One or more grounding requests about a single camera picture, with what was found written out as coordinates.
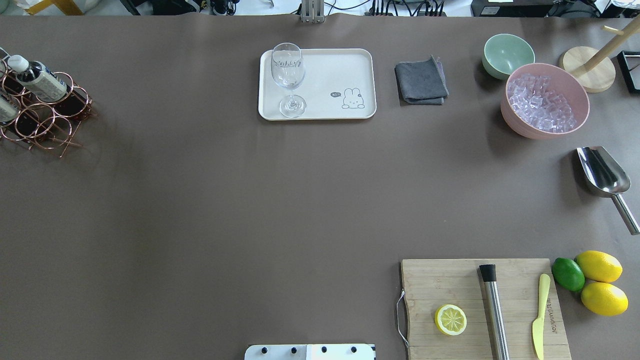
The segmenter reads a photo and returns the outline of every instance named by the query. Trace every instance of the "bottle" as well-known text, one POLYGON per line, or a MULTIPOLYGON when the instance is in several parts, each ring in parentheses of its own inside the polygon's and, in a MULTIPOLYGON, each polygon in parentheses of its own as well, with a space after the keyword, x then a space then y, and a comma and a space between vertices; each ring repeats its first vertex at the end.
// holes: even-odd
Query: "bottle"
POLYGON ((0 61, 0 78, 4 73, 6 73, 6 78, 4 79, 4 82, 0 84, 0 87, 3 87, 4 89, 0 90, 5 90, 13 95, 18 95, 19 93, 21 93, 24 90, 24 86, 22 86, 18 81, 15 80, 15 78, 13 78, 13 74, 9 71, 9 69, 6 69, 4 63, 0 61))
POLYGON ((53 108, 60 115, 73 116, 80 113, 85 107, 86 99, 84 96, 76 91, 69 94, 71 87, 58 79, 43 63, 27 61, 20 55, 12 55, 9 57, 8 64, 17 73, 16 80, 27 90, 33 92, 41 101, 59 101, 53 105, 53 108))
POLYGON ((20 137, 33 136, 38 129, 38 122, 26 114, 16 119, 19 112, 18 107, 9 100, 9 97, 0 92, 0 127, 5 127, 20 137))

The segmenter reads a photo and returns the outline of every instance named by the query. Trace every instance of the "halved lemon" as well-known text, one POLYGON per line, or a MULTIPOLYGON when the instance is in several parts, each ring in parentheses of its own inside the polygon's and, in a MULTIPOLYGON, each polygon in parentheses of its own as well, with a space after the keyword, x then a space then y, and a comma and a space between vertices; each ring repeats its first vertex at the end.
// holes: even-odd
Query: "halved lemon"
POLYGON ((460 335, 467 328, 467 316, 458 306, 440 306, 435 316, 436 327, 446 335, 460 335))

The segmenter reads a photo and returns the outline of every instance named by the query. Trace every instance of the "black muddler cap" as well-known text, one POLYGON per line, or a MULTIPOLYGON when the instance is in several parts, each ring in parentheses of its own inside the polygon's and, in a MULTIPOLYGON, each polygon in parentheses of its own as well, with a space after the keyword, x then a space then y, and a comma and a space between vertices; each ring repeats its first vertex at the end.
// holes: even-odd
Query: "black muddler cap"
POLYGON ((484 282, 495 281, 495 264, 480 265, 480 274, 484 282))

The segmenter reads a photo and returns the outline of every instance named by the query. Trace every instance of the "napkin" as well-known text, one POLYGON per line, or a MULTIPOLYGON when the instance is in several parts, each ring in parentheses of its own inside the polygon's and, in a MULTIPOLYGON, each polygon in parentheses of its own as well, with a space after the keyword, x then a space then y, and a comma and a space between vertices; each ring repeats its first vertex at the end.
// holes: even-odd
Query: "napkin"
POLYGON ((442 64, 433 56, 426 61, 398 63, 396 78, 402 98, 412 105, 442 105, 449 95, 442 64))

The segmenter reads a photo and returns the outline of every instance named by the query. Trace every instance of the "bottle label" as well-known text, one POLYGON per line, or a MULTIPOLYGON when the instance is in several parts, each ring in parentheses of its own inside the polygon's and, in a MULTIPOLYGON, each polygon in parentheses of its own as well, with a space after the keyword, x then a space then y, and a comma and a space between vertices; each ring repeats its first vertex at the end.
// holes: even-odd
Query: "bottle label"
POLYGON ((43 70, 40 75, 29 83, 18 82, 29 91, 33 92, 44 102, 56 102, 67 94, 67 84, 49 70, 48 67, 40 63, 43 70))
POLYGON ((5 124, 18 116, 18 108, 11 101, 0 94, 0 124, 5 124))

